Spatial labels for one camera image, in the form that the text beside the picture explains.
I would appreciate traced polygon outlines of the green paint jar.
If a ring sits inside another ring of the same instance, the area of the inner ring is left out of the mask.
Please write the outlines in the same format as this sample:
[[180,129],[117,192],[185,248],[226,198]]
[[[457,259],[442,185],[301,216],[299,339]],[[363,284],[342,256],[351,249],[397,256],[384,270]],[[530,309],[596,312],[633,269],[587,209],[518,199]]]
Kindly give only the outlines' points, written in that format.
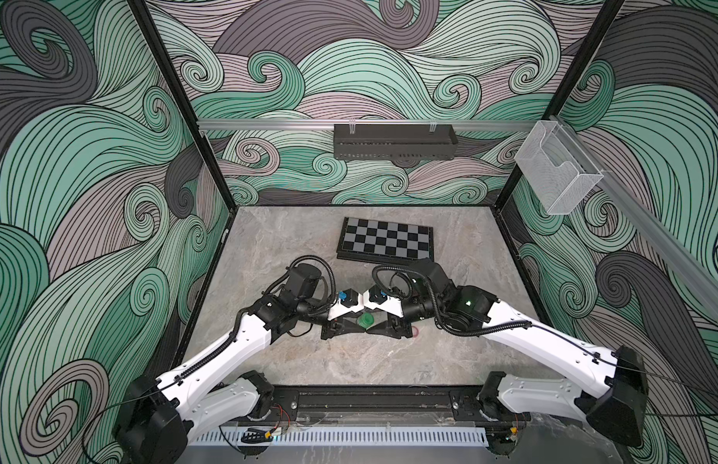
[[360,316],[357,317],[356,324],[363,329],[369,329],[372,328],[372,326],[375,324],[375,319],[370,312],[363,312]]

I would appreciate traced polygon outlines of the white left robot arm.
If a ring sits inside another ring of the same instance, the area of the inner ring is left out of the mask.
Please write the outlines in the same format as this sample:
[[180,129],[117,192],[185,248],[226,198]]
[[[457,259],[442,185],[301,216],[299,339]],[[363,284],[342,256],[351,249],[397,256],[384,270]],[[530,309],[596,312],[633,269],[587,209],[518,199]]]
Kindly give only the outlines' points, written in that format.
[[364,309],[368,293],[339,291],[322,258],[296,258],[232,328],[186,363],[157,378],[142,375],[125,392],[113,437],[132,463],[173,463],[196,433],[220,425],[230,414],[270,412],[270,385],[256,374],[233,386],[230,398],[213,390],[246,359],[289,333],[298,322],[326,325]]

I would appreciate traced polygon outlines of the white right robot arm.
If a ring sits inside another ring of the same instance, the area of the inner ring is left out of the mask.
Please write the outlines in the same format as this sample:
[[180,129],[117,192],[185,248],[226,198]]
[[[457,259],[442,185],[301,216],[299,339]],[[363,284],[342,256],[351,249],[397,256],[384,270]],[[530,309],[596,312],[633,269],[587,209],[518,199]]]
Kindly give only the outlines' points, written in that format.
[[364,307],[387,312],[393,326],[430,319],[451,336],[502,343],[561,374],[559,380],[495,375],[493,402],[508,412],[584,421],[617,444],[642,446],[649,387],[644,359],[633,348],[568,336],[480,287],[455,284],[428,259],[377,266],[372,280]]

